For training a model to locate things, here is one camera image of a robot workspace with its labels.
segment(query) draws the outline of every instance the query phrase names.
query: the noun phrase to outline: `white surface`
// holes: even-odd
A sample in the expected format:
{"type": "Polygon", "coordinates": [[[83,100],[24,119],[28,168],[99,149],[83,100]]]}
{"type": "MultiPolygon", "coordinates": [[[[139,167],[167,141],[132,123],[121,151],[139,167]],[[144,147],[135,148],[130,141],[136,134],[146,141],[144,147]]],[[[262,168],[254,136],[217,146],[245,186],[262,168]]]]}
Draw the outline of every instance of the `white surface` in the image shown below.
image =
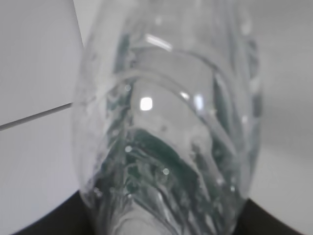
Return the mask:
{"type": "Polygon", "coordinates": [[[251,198],[313,235],[313,1],[262,0],[251,7],[265,97],[251,198]]]}
{"type": "Polygon", "coordinates": [[[36,222],[78,189],[70,109],[0,131],[0,234],[36,222]]]}
{"type": "Polygon", "coordinates": [[[95,20],[96,12],[104,0],[73,0],[77,14],[78,24],[84,45],[87,42],[90,29],[95,20]]]}
{"type": "Polygon", "coordinates": [[[0,0],[0,125],[72,101],[82,43],[72,0],[0,0]]]}

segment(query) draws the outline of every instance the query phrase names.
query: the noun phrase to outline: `plastic bottle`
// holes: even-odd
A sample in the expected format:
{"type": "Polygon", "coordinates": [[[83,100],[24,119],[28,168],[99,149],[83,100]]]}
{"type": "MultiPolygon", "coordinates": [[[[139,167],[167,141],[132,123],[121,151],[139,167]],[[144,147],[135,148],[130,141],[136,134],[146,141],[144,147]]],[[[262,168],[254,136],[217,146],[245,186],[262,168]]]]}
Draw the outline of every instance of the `plastic bottle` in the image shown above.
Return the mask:
{"type": "Polygon", "coordinates": [[[257,156],[230,0],[107,0],[82,62],[73,142],[99,235],[228,235],[257,156]]]}

